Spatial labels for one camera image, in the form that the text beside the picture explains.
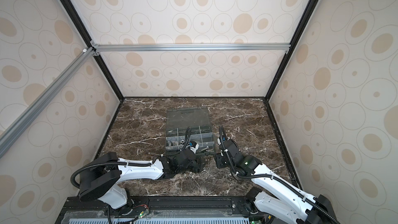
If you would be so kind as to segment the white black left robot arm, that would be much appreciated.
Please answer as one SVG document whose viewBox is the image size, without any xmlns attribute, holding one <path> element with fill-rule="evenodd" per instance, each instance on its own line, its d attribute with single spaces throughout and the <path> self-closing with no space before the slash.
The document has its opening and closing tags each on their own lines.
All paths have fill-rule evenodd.
<svg viewBox="0 0 398 224">
<path fill-rule="evenodd" d="M 119 187 L 124 181 L 164 180 L 185 172 L 202 172 L 204 162 L 196 151 L 189 147 L 151 161 L 126 160 L 115 152 L 109 152 L 75 171 L 70 182 L 79 189 L 80 201 L 100 200 L 113 209 L 119 209 L 133 204 L 127 190 Z"/>
</svg>

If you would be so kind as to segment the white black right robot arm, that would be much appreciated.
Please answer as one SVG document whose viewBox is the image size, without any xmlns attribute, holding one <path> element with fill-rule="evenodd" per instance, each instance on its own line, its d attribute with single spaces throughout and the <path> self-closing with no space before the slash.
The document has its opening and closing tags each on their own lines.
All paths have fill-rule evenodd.
<svg viewBox="0 0 398 224">
<path fill-rule="evenodd" d="M 232 139 L 219 137 L 217 159 L 231 174 L 251 180 L 270 192 L 260 191 L 253 205 L 259 212 L 275 216 L 287 224 L 338 224 L 331 202 L 324 196 L 313 196 L 287 182 L 252 155 L 244 155 Z"/>
</svg>

